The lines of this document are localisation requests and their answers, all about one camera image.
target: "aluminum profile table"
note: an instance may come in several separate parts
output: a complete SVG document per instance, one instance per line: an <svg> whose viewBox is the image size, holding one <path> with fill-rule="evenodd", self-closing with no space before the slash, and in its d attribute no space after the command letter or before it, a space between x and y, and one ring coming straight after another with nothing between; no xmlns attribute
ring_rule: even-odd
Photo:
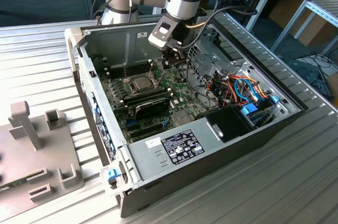
<svg viewBox="0 0 338 224"><path fill-rule="evenodd" d="M294 16L291 18L289 23L286 25L274 45L271 47L272 51L275 51L278 45L284 40L287 34L290 32L294 24L301 17L305 9L308 8L312 11L311 15L303 23L301 28L295 34L294 38L298 39L301 33L309 25L313 17L317 14L323 19L327 20L334 26L338 27L338 0L304 0ZM338 41L338 36L336 36L332 42L322 51L322 54L325 54L336 42Z"/></svg>
<svg viewBox="0 0 338 224"><path fill-rule="evenodd" d="M64 110L85 179L80 190L5 223L336 223L338 111L231 16L219 15L217 20L309 110L264 147L125 219L98 177L102 165L74 88L63 39L67 27L94 23L0 29L5 101L28 99L33 115L48 107ZM238 55L228 41L221 45L231 56Z"/></svg>

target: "warning label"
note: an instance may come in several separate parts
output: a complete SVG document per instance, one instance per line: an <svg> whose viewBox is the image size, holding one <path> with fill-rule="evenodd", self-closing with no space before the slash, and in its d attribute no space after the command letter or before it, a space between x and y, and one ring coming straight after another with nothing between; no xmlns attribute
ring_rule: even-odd
<svg viewBox="0 0 338 224"><path fill-rule="evenodd" d="M201 144L191 130L165 138L161 142L175 165L204 153Z"/></svg>

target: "slotted metal surface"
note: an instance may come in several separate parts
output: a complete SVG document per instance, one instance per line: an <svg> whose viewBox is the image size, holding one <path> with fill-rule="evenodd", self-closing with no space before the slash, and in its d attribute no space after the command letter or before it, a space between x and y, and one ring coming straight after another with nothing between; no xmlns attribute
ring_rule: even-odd
<svg viewBox="0 0 338 224"><path fill-rule="evenodd" d="M68 66L65 68L57 66L54 70L45 69L48 63L60 63L59 60L55 60L55 56L59 54L51 53L57 49L65 49L64 41L61 40L62 44L58 47L33 49L29 55L29 52L15 51L15 43L8 44L11 40L10 36L1 38L1 44L6 45L9 50L9 53L1 53L0 60L2 61L10 59L13 55L15 58L13 61L27 58L28 62L30 57L35 58L39 55L48 57L47 54L50 54L51 62L44 62L40 66L36 64L38 62L28 62L30 66L23 66L22 69L27 68L30 72L28 76L16 70L10 71L12 74L6 74L3 71L7 70L8 73L10 69L2 68L0 83L7 82L12 88L17 88L17 94L13 98L20 99L25 95L38 97L33 98L33 100L37 99L35 101L37 115L40 115L39 112L43 112L45 107L56 106L67 112L74 145L86 178L82 189L25 212L10 219L9 222L67 221L68 223L80 223L92 221L94 223L198 224L283 223L286 221L318 223L321 221L322 223L336 223L338 215L338 197L336 196L338 189L337 110L322 99L297 74L290 71L282 61L270 53L235 20L227 15L220 15L217 19L291 91L298 95L309 110L297 122L281 131L266 146L126 219L120 219L115 198L108 198L104 195L99 178L97 178L101 163L88 131L89 127L79 98L71 92L74 86L72 83L68 86L66 83L67 79L71 79L70 69ZM0 31L1 36L12 35L10 31L6 34L2 33L4 32ZM49 43L46 45L51 45L54 41L44 40L44 42ZM239 57L236 49L227 41L223 41L221 45L234 58ZM34 71L30 69L31 67L36 68L34 74L31 73ZM44 81L51 83L46 85L49 86L46 93L52 93L51 95L34 90L37 89L37 84L43 84Z"/></svg>
<svg viewBox="0 0 338 224"><path fill-rule="evenodd" d="M305 6L338 27L338 0L307 0Z"/></svg>

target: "floor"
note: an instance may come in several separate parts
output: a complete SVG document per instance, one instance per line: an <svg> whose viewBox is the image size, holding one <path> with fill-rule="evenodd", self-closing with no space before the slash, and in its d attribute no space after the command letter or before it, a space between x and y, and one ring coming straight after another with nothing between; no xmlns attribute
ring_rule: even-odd
<svg viewBox="0 0 338 224"><path fill-rule="evenodd" d="M214 0L208 6L213 7ZM0 27L52 22L81 21L89 19L91 0L23 0L0 1ZM141 14L151 14L151 7L140 7ZM258 19L253 34L266 46L271 47L283 29L270 19ZM289 58L320 53L330 42L319 46L304 46L288 36L276 50L276 54Z"/></svg>

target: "blue clip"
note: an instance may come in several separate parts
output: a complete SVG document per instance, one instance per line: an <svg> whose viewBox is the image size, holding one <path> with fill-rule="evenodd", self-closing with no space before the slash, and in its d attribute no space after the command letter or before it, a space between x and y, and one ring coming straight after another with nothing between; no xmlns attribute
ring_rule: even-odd
<svg viewBox="0 0 338 224"><path fill-rule="evenodd" d="M272 101L274 101L274 103L278 103L279 102L279 99L277 96L272 96L271 97Z"/></svg>
<svg viewBox="0 0 338 224"><path fill-rule="evenodd" d="M111 182L112 180L114 180L115 178L118 178L121 175L122 175L121 171L118 169L108 170L108 182Z"/></svg>
<svg viewBox="0 0 338 224"><path fill-rule="evenodd" d="M245 115L248 115L254 111L257 111L257 107L254 104L246 104L242 107L242 111Z"/></svg>

